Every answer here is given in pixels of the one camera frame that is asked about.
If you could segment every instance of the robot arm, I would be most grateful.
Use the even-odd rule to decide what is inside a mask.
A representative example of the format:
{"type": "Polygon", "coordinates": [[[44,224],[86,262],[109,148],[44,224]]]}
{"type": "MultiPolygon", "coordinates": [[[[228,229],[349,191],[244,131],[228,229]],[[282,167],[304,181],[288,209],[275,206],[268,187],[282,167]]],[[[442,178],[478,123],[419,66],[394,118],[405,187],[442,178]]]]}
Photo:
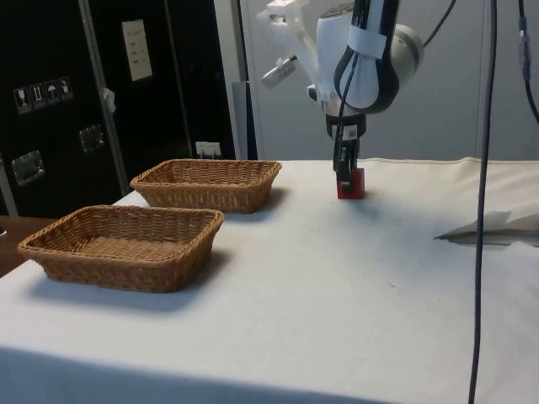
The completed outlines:
{"type": "MultiPolygon", "coordinates": [[[[335,139],[338,185],[343,185],[343,194],[352,194],[365,115],[391,105],[418,70],[424,46],[412,29],[396,24],[399,0],[355,0],[330,8],[318,20],[316,44],[303,25],[306,4],[308,0],[275,0],[258,19],[311,79],[307,93],[326,114],[328,134],[335,139]]],[[[273,86],[291,74],[293,59],[263,82],[273,86]]]]}

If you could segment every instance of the red block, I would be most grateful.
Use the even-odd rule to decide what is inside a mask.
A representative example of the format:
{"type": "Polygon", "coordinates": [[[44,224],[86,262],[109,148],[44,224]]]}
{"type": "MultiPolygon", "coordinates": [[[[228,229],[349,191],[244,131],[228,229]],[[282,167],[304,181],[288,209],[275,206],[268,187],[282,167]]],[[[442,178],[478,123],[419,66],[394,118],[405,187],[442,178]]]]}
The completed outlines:
{"type": "Polygon", "coordinates": [[[349,194],[343,192],[343,186],[337,181],[337,197],[339,199],[363,199],[365,198],[365,169],[355,168],[352,171],[353,191],[349,194]]]}

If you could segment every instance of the basket rim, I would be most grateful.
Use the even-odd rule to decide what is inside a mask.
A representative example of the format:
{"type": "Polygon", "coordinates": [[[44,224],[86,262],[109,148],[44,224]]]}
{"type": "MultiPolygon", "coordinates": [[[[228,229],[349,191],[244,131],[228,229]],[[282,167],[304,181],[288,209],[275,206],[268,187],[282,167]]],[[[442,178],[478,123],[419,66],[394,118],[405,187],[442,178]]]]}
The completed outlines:
{"type": "Polygon", "coordinates": [[[156,265],[159,267],[166,266],[170,264],[171,262],[181,259],[184,256],[187,255],[186,252],[189,251],[190,248],[198,247],[201,242],[203,242],[207,237],[211,236],[213,233],[216,233],[219,228],[221,227],[221,224],[223,223],[225,219],[225,216],[220,212],[219,210],[212,210],[212,209],[185,209],[185,208],[159,208],[159,207],[141,207],[141,206],[134,206],[134,205],[128,205],[128,206],[118,206],[118,205],[93,205],[93,206],[85,206],[79,210],[75,210],[74,212],[70,213],[69,215],[66,215],[59,219],[58,221],[55,221],[54,223],[51,223],[44,229],[37,231],[35,234],[26,237],[22,242],[19,243],[17,249],[19,253],[21,253],[23,256],[25,256],[27,259],[33,259],[33,258],[54,258],[54,259],[62,259],[64,261],[68,261],[70,259],[76,259],[77,261],[84,261],[85,263],[132,263],[133,265],[136,265],[139,268],[157,268],[156,265]],[[73,252],[73,251],[60,251],[50,248],[43,248],[43,247],[34,247],[30,244],[32,242],[35,242],[39,238],[43,237],[48,232],[56,229],[59,226],[63,226],[64,224],[71,221],[74,217],[77,217],[78,215],[81,215],[84,212],[87,211],[98,211],[98,210],[126,210],[126,211],[133,211],[133,210],[139,210],[139,211],[153,211],[155,213],[158,212],[168,212],[173,211],[174,213],[181,215],[181,214],[199,214],[199,213],[207,213],[210,215],[213,215],[213,218],[210,222],[208,222],[200,231],[199,233],[193,237],[191,240],[186,242],[184,244],[184,248],[182,248],[177,253],[171,255],[167,258],[162,259],[154,259],[154,260],[144,260],[144,259],[131,259],[131,258],[121,258],[121,257],[114,257],[114,256],[107,256],[107,255],[88,255],[83,252],[73,252]]]}
{"type": "Polygon", "coordinates": [[[209,160],[201,160],[197,158],[174,158],[171,160],[166,160],[164,162],[160,162],[157,166],[152,167],[148,170],[146,170],[144,173],[137,175],[134,177],[131,182],[130,186],[134,189],[141,189],[141,188],[161,188],[163,185],[170,187],[170,188],[182,188],[182,189],[189,189],[189,188],[205,188],[205,189],[249,189],[253,187],[257,187],[260,185],[263,185],[266,183],[270,178],[274,178],[277,176],[279,171],[282,169],[282,163],[280,162],[274,162],[271,160],[212,160],[214,162],[219,163],[225,163],[225,164],[248,164],[252,166],[258,166],[261,164],[269,163],[272,167],[269,169],[267,173],[262,174],[259,178],[254,179],[253,181],[249,183],[190,183],[190,182],[183,182],[183,183],[157,183],[157,182],[145,182],[144,179],[156,171],[162,169],[163,167],[167,166],[168,164],[174,163],[174,162],[184,162],[184,163],[195,163],[200,164],[200,162],[209,162],[209,160]]]}

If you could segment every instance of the metal latch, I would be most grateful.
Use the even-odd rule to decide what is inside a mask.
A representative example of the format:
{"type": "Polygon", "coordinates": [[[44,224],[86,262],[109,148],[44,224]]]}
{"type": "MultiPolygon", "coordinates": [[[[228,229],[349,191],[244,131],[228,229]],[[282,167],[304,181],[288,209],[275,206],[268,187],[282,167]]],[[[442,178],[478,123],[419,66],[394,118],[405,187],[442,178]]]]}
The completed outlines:
{"type": "Polygon", "coordinates": [[[28,185],[45,175],[45,168],[43,167],[43,160],[41,160],[39,150],[33,150],[28,154],[13,159],[11,167],[19,187],[28,185]]]}
{"type": "Polygon", "coordinates": [[[94,152],[104,146],[104,133],[101,125],[92,125],[78,132],[78,138],[86,154],[94,152]]]}

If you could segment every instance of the woven basket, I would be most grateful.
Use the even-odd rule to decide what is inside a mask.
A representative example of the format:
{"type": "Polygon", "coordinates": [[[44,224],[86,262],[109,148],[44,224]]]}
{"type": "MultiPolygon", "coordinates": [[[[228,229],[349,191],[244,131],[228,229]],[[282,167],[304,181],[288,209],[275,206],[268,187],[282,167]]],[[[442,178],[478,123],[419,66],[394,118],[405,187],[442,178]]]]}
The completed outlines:
{"type": "Polygon", "coordinates": [[[19,244],[50,279],[173,292],[208,260],[223,222],[216,210],[90,206],[19,244]]]}
{"type": "Polygon", "coordinates": [[[133,178],[150,206],[252,213],[270,195],[279,162],[168,160],[133,178]]]}

